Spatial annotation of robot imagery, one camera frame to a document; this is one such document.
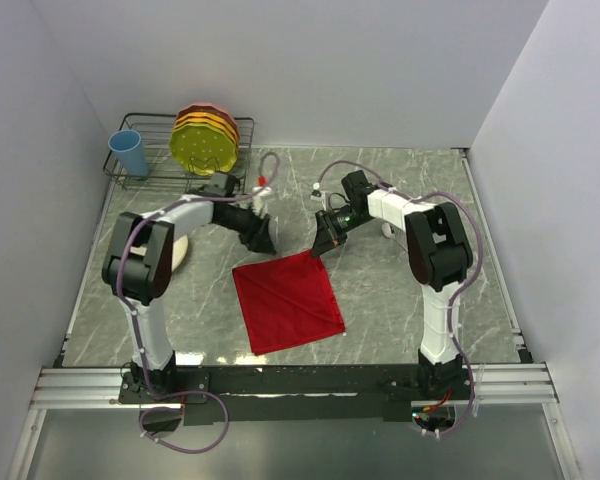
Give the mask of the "red cloth napkin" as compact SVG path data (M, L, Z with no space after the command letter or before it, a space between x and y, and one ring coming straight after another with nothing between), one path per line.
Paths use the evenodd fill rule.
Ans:
M264 355L346 330L322 260L308 250L232 271L251 351Z

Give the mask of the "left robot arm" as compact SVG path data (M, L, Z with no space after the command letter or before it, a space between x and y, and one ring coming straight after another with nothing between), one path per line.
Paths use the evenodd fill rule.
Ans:
M102 266L102 280L121 304L133 342L132 381L153 400L177 393L175 351L166 332L162 297L173 272L175 242L207 225L238 234L247 250L275 254L266 203L272 188L263 184L236 195L236 178L219 173L158 210L120 214Z

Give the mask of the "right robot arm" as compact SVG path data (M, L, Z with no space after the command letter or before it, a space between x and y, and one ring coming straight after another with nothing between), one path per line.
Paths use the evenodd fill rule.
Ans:
M375 219L401 234L423 298L416 387L432 399L463 388L472 393L472 373L456 329L459 292L473 265L473 252L457 206L409 198L385 182L372 184L361 170L347 174L341 184L346 202L339 208L329 205L318 183L313 186L312 195L321 198L322 208L315 213L316 236L310 254L319 257L344 245L350 231Z

